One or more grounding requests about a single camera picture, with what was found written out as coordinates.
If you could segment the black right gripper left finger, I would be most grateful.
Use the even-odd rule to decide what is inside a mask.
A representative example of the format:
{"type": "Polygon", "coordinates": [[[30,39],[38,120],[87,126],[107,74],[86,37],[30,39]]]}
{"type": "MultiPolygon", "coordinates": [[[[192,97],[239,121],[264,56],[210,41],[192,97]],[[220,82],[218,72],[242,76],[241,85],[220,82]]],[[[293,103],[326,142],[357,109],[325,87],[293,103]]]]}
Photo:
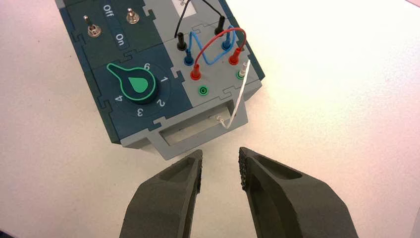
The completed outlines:
{"type": "Polygon", "coordinates": [[[121,238],[188,238],[201,189],[203,152],[195,150],[138,187],[121,238]]]}

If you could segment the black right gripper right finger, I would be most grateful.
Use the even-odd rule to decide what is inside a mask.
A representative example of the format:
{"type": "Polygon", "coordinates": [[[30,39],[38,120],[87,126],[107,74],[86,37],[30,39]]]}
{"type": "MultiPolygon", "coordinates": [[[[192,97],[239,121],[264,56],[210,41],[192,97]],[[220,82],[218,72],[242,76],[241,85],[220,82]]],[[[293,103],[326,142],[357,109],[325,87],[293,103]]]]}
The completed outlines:
{"type": "Polygon", "coordinates": [[[348,207],[325,182],[246,147],[238,162],[257,237],[358,237],[348,207]]]}

